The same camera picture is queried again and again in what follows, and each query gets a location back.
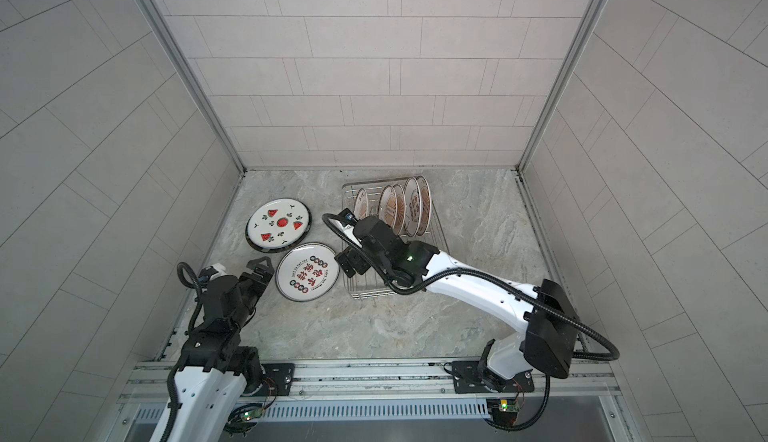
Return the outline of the white plate red characters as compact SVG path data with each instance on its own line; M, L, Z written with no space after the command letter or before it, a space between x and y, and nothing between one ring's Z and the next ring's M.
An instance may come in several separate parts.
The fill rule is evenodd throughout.
M341 274L336 252L323 243L306 243L290 250L275 274L279 292L294 302L308 302L325 295Z
M394 187L392 185L385 186L381 192L378 217L392 229L395 228L397 208L398 201Z

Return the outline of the dark rimmed cream plate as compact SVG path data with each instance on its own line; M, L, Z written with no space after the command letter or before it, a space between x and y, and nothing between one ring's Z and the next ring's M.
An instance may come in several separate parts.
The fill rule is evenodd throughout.
M298 246L309 234L310 226L302 225L298 230L293 228L293 224L286 227L264 227L251 228L245 230L247 243L254 249L262 253L276 253L287 251Z

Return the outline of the white watermelon pattern plate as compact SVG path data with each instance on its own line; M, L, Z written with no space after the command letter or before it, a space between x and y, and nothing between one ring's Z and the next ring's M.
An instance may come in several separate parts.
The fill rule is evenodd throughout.
M278 198L258 207L248 219L246 228L282 228L293 224L293 228L298 230L304 224L311 227L311 220L311 213L303 202L293 198Z

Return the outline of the brown patterned plate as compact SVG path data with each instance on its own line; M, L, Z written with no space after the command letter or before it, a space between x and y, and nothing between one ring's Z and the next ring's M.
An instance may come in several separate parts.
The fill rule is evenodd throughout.
M406 181L404 229L408 236L416 236L422 218L421 191L418 180L410 177Z
M418 235L426 234L432 216L431 190L428 181L422 175L417 178L421 194L421 219L418 227Z

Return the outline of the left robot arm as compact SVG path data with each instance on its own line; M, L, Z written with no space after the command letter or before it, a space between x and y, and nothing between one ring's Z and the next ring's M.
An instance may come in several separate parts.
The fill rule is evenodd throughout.
M268 257L252 259L239 276L213 264L195 272L176 265L177 276L195 292L195 307L177 362L166 378L169 400L151 436L153 441L217 441L221 435L246 435L264 415L268 402L237 401L277 385L266 379L258 350L241 344L241 330L274 276Z

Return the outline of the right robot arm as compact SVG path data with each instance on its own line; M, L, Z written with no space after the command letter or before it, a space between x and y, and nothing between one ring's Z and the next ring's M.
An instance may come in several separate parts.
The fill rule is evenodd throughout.
M326 213L323 222L348 248L340 265L348 275L375 271L399 295L422 290L453 297L508 326L512 336L486 346L478 370L483 383L502 391L520 373L536 369L565 379L577 339L578 316L566 291L545 278L540 284L501 279L464 264L436 246L407 242L374 216L356 219L349 211Z

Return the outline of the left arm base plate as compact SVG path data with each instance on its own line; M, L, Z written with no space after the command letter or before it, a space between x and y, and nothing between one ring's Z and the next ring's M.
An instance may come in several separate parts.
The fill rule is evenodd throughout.
M290 394L296 365L286 362L267 362L261 364L262 381L252 397L286 397Z

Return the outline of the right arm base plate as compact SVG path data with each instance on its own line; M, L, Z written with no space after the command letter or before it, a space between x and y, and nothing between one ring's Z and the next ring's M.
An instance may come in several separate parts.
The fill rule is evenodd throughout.
M531 393L535 390L530 371L520 372L512 379L502 379L490 370L481 371L479 365L479 360L455 360L443 364L457 394Z

